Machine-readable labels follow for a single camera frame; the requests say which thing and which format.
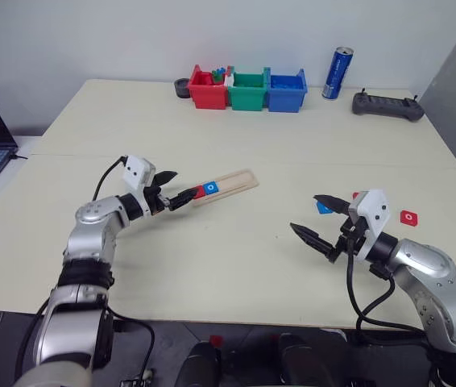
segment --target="blue can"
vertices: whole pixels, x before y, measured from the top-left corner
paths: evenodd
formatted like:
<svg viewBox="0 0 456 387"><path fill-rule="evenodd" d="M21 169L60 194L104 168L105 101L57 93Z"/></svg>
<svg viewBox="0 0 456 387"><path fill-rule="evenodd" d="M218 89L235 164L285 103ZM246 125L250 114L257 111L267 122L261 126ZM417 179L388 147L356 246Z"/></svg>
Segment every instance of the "blue can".
<svg viewBox="0 0 456 387"><path fill-rule="evenodd" d="M325 87L321 95L328 99L336 99L341 90L342 80L350 66L354 50L348 47L337 47L332 59L332 65L326 78Z"/></svg>

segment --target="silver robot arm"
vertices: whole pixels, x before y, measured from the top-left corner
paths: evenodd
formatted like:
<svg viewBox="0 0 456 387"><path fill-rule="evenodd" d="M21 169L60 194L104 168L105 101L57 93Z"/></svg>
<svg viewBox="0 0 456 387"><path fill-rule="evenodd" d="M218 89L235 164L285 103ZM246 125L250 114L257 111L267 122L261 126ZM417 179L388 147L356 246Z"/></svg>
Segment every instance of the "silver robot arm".
<svg viewBox="0 0 456 387"><path fill-rule="evenodd" d="M416 307L430 344L456 353L456 267L441 250L402 239L386 263Z"/></svg>
<svg viewBox="0 0 456 387"><path fill-rule="evenodd" d="M359 193L352 203L329 195L315 198L331 210L348 216L335 246L307 227L291 223L292 229L330 262L342 252L348 253L349 246L353 246L352 256L357 261L369 261L370 272L384 280L392 277L416 307L437 377L446 385L456 386L455 263L437 248L409 239L399 241L384 233L390 217L389 203L379 189Z"/></svg>
<svg viewBox="0 0 456 387"><path fill-rule="evenodd" d="M36 336L36 367L15 387L90 385L92 371L110 361L114 319L107 306L117 234L131 220L150 217L166 207L175 210L196 194L195 189L187 189L175 198L164 198L160 185L176 173L155 175L153 164L134 156L125 157L123 163L130 193L89 202L76 212L64 267Z"/></svg>

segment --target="green bin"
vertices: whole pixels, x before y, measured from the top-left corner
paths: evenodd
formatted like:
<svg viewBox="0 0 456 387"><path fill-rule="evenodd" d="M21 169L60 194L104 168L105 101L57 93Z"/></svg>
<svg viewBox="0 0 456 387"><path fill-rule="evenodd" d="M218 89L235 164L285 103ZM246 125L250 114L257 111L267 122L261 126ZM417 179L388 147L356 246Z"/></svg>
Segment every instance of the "green bin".
<svg viewBox="0 0 456 387"><path fill-rule="evenodd" d="M266 101L268 67L261 74L242 74L234 72L228 85L231 108L233 110L262 110Z"/></svg>

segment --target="blue bin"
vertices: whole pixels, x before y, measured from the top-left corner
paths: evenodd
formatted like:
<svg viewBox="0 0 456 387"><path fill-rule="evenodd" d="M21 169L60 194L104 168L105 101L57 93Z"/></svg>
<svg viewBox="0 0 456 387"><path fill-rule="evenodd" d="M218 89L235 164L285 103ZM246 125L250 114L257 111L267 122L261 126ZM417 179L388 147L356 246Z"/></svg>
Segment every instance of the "blue bin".
<svg viewBox="0 0 456 387"><path fill-rule="evenodd" d="M307 94L305 72L300 69L297 75L272 75L267 73L267 107L269 111L297 113Z"/></svg>

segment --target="black remote controller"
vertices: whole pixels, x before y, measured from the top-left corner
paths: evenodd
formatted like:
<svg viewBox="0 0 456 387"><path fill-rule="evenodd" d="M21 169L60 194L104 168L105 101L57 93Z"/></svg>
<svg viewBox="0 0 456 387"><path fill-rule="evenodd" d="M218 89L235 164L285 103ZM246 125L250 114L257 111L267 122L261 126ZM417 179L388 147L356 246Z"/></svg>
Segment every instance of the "black remote controller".
<svg viewBox="0 0 456 387"><path fill-rule="evenodd" d="M368 95L364 93L355 93L354 101L351 104L351 110L355 114L379 114L393 117L405 117L409 121L417 121L425 111L416 102L417 95L414 98L387 98L378 95Z"/></svg>

